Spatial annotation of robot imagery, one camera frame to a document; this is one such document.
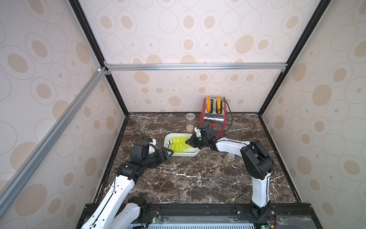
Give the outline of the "green shuttlecock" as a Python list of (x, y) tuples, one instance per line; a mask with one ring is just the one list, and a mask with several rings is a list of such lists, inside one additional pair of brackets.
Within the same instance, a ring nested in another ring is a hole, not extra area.
[(173, 150), (175, 153), (184, 153), (184, 152), (191, 152), (193, 150), (193, 147), (186, 143), (175, 143), (170, 144), (168, 146), (170, 150)]
[(173, 137), (170, 141), (169, 141), (169, 144), (172, 145), (172, 144), (185, 144), (185, 142), (187, 140), (189, 140), (190, 137), (189, 136), (175, 136)]

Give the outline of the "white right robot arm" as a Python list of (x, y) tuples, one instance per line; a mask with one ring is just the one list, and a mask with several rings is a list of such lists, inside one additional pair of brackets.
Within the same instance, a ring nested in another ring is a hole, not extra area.
[(193, 134), (186, 144), (193, 148), (209, 148), (240, 156), (248, 174), (252, 177), (251, 216), (259, 220), (268, 215), (270, 212), (269, 183), (274, 172), (274, 160), (259, 140), (238, 141), (214, 135)]

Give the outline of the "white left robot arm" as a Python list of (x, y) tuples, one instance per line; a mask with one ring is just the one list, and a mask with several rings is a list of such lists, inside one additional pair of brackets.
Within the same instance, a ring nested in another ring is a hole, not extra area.
[(137, 147), (130, 159), (120, 165), (114, 182), (83, 229), (127, 229), (146, 211), (142, 199), (130, 200), (119, 212), (123, 201), (147, 169), (154, 169), (170, 159), (174, 152), (168, 148), (156, 149), (153, 144)]

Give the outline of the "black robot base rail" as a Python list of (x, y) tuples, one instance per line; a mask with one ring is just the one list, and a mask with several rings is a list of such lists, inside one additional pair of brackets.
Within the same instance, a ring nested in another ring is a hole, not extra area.
[(158, 223), (252, 223), (256, 229), (322, 228), (309, 203), (269, 204), (259, 209), (254, 204), (149, 204), (141, 198), (129, 202), (141, 208), (134, 221), (139, 227), (156, 218)]

